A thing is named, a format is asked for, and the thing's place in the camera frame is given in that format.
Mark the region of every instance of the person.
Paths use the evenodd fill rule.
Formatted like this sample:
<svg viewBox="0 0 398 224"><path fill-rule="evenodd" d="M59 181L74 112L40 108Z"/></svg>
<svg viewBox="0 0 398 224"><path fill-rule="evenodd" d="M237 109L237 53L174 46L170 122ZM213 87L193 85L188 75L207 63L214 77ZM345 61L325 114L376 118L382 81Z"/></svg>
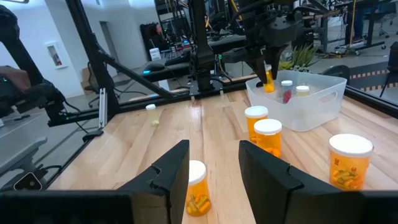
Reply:
<svg viewBox="0 0 398 224"><path fill-rule="evenodd" d="M358 43L363 40L364 20L365 20L365 9L355 10L353 43ZM347 16L347 26L349 27L350 30L352 26L352 21L353 21L353 13L350 12Z"/></svg>
<svg viewBox="0 0 398 224"><path fill-rule="evenodd" d="M150 40L153 44L153 47L158 48L160 51L168 50L169 44L165 39L163 39L162 27L160 24L154 24L153 26L150 26L149 29Z"/></svg>

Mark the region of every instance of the hazard stripe tape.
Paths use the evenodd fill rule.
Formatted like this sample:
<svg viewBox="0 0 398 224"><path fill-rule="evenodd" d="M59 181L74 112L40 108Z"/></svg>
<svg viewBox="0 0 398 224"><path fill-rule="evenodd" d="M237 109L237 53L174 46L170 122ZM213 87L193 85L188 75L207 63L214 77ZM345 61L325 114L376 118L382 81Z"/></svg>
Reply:
<svg viewBox="0 0 398 224"><path fill-rule="evenodd" d="M354 78L364 78L364 77L369 77L371 75L380 75L380 74L385 74L387 73L387 70L378 70L378 71L373 71L373 72L367 72L367 73L360 73L360 74L355 74L355 75L350 75L349 79L354 79Z"/></svg>
<svg viewBox="0 0 398 224"><path fill-rule="evenodd" d="M381 90L383 89L384 85L378 85L378 86L369 86L366 88L361 88L362 91L372 91L372 90ZM394 87L398 87L398 82L396 83L390 83L388 84L388 86L386 86L386 88L394 88Z"/></svg>

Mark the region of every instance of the white plastic bin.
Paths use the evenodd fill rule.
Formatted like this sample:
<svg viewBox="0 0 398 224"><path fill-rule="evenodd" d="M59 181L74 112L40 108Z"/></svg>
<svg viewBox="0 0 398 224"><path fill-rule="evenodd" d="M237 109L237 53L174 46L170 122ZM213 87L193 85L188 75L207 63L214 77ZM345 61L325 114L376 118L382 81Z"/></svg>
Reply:
<svg viewBox="0 0 398 224"><path fill-rule="evenodd" d="M292 98L286 104L283 104L283 98L279 95L280 83L284 80L292 80L294 89ZM275 91L272 93L265 93L262 85L256 88L258 82L258 78L246 82L251 106L267 107L268 117L279 120L286 128L309 131L337 118L347 80L284 70L278 72L277 80L274 80ZM295 87L299 85L308 85L310 95L296 97Z"/></svg>

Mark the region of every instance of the black bracket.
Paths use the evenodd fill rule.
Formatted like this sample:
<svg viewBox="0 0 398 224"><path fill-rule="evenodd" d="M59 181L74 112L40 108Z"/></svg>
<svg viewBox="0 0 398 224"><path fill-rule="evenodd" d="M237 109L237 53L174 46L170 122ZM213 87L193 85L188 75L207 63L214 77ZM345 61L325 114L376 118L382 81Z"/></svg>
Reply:
<svg viewBox="0 0 398 224"><path fill-rule="evenodd" d="M92 131L92 132L86 134L85 136L83 136L83 142L87 142L89 140L92 140L95 137L101 136L102 134L104 134L104 131L102 131L102 130Z"/></svg>

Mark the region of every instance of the orange pill bottle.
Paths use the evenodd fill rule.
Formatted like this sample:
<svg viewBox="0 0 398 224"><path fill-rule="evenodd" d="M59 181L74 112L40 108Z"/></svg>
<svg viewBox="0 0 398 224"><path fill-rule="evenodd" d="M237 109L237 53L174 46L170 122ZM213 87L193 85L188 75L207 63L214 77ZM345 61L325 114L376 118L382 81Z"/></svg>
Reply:
<svg viewBox="0 0 398 224"><path fill-rule="evenodd" d="M254 131L254 123L259 120L268 118L268 109L265 106L251 106L244 110L246 121L248 123L249 139L252 143L256 143L256 132Z"/></svg>
<svg viewBox="0 0 398 224"><path fill-rule="evenodd" d="M264 90L266 93L272 93L275 91L275 86L274 86L274 79L272 78L272 66L271 65L266 65L266 78L267 78L267 83L264 84Z"/></svg>
<svg viewBox="0 0 398 224"><path fill-rule="evenodd" d="M194 217L206 214L211 208L206 166L200 161L189 161L189 183L185 202L188 214Z"/></svg>
<svg viewBox="0 0 398 224"><path fill-rule="evenodd" d="M282 155L282 123L275 119L262 119L254 124L257 146L280 158Z"/></svg>
<svg viewBox="0 0 398 224"><path fill-rule="evenodd" d="M329 139L330 184L341 190L362 190L373 144L355 134L337 134Z"/></svg>

